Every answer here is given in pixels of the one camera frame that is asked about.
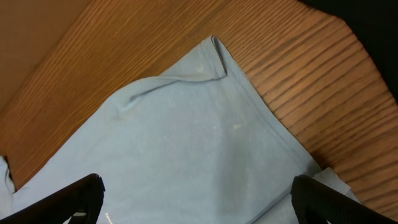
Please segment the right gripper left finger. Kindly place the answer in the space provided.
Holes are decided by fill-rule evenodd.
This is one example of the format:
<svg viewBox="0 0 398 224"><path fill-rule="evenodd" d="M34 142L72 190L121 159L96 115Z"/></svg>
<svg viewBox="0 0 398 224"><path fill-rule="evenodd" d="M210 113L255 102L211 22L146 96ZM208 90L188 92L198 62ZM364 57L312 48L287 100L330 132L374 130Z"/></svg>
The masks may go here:
<svg viewBox="0 0 398 224"><path fill-rule="evenodd" d="M98 174L66 186L31 206L1 220L1 224L95 224L100 215L105 187Z"/></svg>

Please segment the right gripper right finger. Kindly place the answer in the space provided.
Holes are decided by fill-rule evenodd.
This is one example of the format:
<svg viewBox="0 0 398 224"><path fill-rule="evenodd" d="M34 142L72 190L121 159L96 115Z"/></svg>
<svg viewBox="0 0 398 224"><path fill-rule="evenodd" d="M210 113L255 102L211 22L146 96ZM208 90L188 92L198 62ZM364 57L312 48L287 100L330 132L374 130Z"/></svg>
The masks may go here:
<svg viewBox="0 0 398 224"><path fill-rule="evenodd" d="M294 177L290 194L300 224L397 224L307 175Z"/></svg>

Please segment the light blue t-shirt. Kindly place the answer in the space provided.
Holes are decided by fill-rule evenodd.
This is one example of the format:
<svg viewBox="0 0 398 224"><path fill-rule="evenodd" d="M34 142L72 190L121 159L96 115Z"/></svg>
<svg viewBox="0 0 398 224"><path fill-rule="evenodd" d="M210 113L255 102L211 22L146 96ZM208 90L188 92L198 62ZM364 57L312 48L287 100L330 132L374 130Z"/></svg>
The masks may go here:
<svg viewBox="0 0 398 224"><path fill-rule="evenodd" d="M353 196L214 36L112 94L21 189L2 162L1 216L91 173L106 189L100 223L295 223L290 189L300 174Z"/></svg>

